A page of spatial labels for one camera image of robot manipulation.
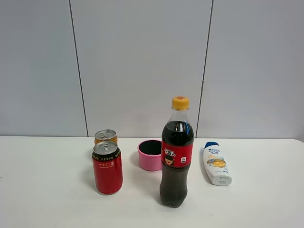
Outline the yellow drink can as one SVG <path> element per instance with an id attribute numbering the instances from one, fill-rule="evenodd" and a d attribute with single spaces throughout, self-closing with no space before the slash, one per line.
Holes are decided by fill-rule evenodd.
<path id="1" fill-rule="evenodd" d="M 117 134 L 114 130 L 111 129 L 103 129 L 95 133 L 95 140 L 94 143 L 98 144 L 104 141 L 113 141 L 117 143 L 118 138 Z"/>

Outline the pink cup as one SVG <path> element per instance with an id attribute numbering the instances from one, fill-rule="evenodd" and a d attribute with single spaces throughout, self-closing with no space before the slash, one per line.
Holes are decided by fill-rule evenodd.
<path id="1" fill-rule="evenodd" d="M 162 144 L 159 140 L 146 140 L 138 147 L 139 166 L 146 171 L 159 171 L 162 169 Z"/>

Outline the cola bottle yellow cap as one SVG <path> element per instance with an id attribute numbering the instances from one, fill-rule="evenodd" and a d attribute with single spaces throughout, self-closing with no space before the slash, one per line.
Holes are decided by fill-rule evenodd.
<path id="1" fill-rule="evenodd" d="M 190 100 L 185 96 L 172 99 L 172 114 L 161 137 L 160 198 L 168 207 L 178 208 L 185 200 L 187 176 L 191 164 L 194 131 L 188 121 Z"/>

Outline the red drink can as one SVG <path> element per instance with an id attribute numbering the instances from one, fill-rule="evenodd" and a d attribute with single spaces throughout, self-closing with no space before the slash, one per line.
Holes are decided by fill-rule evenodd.
<path id="1" fill-rule="evenodd" d="M 103 141 L 93 147 L 93 169 L 97 190 L 105 195 L 114 194 L 123 184 L 121 150 L 113 141 Z"/>

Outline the white shampoo bottle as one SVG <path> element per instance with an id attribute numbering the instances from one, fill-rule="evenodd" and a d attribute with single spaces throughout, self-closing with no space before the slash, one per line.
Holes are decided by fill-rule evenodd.
<path id="1" fill-rule="evenodd" d="M 232 178 L 224 156 L 217 142 L 207 142 L 203 151 L 203 164 L 213 185 L 228 186 Z"/>

